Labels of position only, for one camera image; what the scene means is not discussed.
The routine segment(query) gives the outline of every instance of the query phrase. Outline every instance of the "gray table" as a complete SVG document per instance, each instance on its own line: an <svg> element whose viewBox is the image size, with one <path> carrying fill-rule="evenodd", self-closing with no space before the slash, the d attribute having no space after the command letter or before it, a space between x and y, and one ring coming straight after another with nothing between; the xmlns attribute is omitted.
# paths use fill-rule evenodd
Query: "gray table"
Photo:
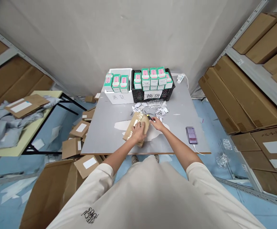
<svg viewBox="0 0 277 229"><path fill-rule="evenodd" d="M200 153L210 154L210 148L205 139L202 130L201 119L196 113L193 101L187 89L187 82L183 80L181 84L176 83L176 88L166 102L169 112L164 116L163 123L167 124L170 131L176 135L181 141L187 144L192 150L193 146L189 144L186 130L187 126L195 128L198 139L196 149ZM118 130L114 127L116 122L131 120L132 106L134 104L113 105L104 92L100 94L99 101L93 116L93 120L89 127L87 138L81 150L82 155L109 155L117 150L122 144L122 133L125 130ZM147 112L153 113L154 110L146 109ZM149 142L144 142L142 148L135 146L129 154L172 154L169 143L163 134Z"/></svg>

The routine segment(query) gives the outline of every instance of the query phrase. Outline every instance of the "shoe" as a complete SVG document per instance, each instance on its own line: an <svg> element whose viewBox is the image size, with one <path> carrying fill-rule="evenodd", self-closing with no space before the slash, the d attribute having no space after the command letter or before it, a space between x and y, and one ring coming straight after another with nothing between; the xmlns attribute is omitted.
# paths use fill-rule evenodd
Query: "shoe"
<svg viewBox="0 0 277 229"><path fill-rule="evenodd" d="M155 159L157 159L157 162L159 163L159 160L160 160L159 156L157 154L155 154L154 156L155 156Z"/></svg>
<svg viewBox="0 0 277 229"><path fill-rule="evenodd" d="M138 161L139 161L138 157L135 156L135 155L132 155L132 157L131 157L131 163L134 164L134 163L136 163Z"/></svg>

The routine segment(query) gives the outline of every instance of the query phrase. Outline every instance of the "smartphone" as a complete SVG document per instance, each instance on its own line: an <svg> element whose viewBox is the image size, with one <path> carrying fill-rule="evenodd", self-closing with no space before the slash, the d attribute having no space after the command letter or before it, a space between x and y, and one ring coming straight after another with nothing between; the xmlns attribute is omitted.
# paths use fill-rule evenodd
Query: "smartphone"
<svg viewBox="0 0 277 229"><path fill-rule="evenodd" d="M193 127L186 127L186 135L188 138L188 142L190 144L198 144L197 136L195 133L195 129Z"/></svg>

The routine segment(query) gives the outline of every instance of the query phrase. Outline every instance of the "white wall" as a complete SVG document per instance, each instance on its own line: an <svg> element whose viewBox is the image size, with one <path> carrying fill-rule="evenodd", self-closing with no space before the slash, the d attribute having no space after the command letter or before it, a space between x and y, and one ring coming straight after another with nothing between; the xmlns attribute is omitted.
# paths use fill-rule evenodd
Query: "white wall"
<svg viewBox="0 0 277 229"><path fill-rule="evenodd" d="M184 72L190 90L260 0L0 0L0 33L76 95L109 68Z"/></svg>

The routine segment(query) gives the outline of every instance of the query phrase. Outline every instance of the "white t-shirt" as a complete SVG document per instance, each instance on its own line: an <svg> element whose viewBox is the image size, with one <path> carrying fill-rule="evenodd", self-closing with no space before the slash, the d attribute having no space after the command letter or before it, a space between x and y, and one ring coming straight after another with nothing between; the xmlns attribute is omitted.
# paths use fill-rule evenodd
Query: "white t-shirt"
<svg viewBox="0 0 277 229"><path fill-rule="evenodd" d="M135 163L114 185L100 164L48 226L53 228L265 228L202 163L188 181L154 156Z"/></svg>

